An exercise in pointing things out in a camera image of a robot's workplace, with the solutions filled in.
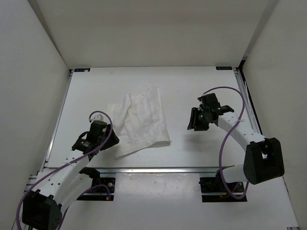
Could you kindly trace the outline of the white pleated skirt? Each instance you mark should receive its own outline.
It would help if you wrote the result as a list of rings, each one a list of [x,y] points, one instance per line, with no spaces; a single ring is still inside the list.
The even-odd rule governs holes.
[[[171,144],[163,109],[162,96],[157,86],[143,94],[127,94],[122,103],[109,104],[107,114],[119,143],[109,151],[116,159],[148,148]]]

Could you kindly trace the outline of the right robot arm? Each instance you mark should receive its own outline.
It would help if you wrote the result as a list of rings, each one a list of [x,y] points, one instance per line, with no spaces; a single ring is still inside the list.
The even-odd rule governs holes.
[[[231,136],[245,152],[241,165],[222,167],[215,185],[220,191],[227,191],[234,182],[259,184],[284,176],[281,143],[276,138],[267,138],[242,121],[234,109],[221,106],[214,93],[198,98],[199,107],[191,110],[188,129],[206,131],[215,124]]]

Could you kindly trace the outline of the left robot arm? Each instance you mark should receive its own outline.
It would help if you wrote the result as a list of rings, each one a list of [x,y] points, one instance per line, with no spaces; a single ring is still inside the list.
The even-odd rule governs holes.
[[[43,176],[22,200],[22,223],[37,230],[56,230],[69,206],[86,192],[101,187],[100,172],[88,167],[101,151],[119,143],[112,125],[95,120],[79,135],[63,166]]]

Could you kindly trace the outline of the blue right corner label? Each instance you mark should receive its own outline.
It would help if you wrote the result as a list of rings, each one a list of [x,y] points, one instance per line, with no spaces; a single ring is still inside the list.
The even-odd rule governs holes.
[[[233,68],[228,66],[216,66],[216,70],[233,70]]]

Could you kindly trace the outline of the blue corner label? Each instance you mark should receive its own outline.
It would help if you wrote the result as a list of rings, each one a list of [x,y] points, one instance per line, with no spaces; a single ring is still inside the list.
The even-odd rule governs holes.
[[[233,68],[228,66],[216,66],[216,70],[233,70]]]
[[[74,72],[89,72],[90,68],[75,68]]]

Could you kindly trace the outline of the blue left corner label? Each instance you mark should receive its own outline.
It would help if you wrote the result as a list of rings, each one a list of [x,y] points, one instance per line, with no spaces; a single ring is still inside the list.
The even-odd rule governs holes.
[[[75,68],[74,72],[89,72],[90,68]]]

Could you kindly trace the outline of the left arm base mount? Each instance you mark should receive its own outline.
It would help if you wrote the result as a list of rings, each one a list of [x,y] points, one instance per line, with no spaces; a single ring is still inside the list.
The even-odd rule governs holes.
[[[102,173],[100,179],[93,180],[91,190],[82,194],[78,201],[113,201],[115,194],[116,175]]]

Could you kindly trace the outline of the aluminium front table rail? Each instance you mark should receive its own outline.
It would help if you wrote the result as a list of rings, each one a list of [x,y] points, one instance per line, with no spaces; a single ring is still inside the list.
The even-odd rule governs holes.
[[[100,173],[216,173],[218,167],[95,168]]]

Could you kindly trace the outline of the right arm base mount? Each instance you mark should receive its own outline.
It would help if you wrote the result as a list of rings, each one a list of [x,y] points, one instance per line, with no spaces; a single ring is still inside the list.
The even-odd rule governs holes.
[[[214,176],[201,176],[199,181],[203,203],[247,202],[247,197],[233,198],[226,190],[219,171]]]

